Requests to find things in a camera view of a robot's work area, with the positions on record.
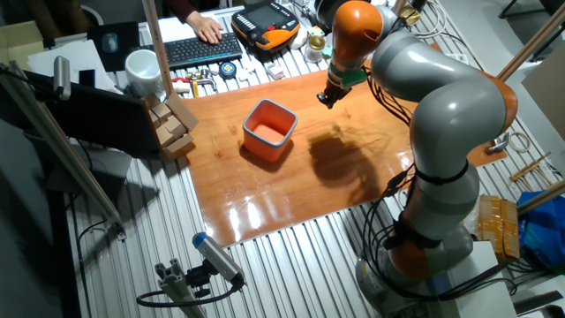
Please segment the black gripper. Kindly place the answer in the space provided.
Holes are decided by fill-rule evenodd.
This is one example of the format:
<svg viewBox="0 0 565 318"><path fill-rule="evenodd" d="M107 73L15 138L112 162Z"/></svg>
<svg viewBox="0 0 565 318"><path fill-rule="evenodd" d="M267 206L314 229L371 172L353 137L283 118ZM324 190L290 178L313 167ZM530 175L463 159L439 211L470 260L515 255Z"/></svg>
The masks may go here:
<svg viewBox="0 0 565 318"><path fill-rule="evenodd" d="M350 87L341 87L339 85L328 82L324 92L318 93L317 98L321 103L327 105L329 110L331 110L334 105L339 100L343 99L344 96L346 96L350 91Z"/></svg>

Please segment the person's hand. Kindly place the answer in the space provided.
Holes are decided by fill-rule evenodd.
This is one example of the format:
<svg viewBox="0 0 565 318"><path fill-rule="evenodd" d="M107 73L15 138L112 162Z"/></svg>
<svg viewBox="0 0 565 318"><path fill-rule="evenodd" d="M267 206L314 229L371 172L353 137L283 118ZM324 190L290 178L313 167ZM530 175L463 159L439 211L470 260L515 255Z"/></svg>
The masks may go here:
<svg viewBox="0 0 565 318"><path fill-rule="evenodd" d="M185 22L204 42L218 44L222 40L223 28L214 19L204 17L199 12L193 11L187 16Z"/></svg>

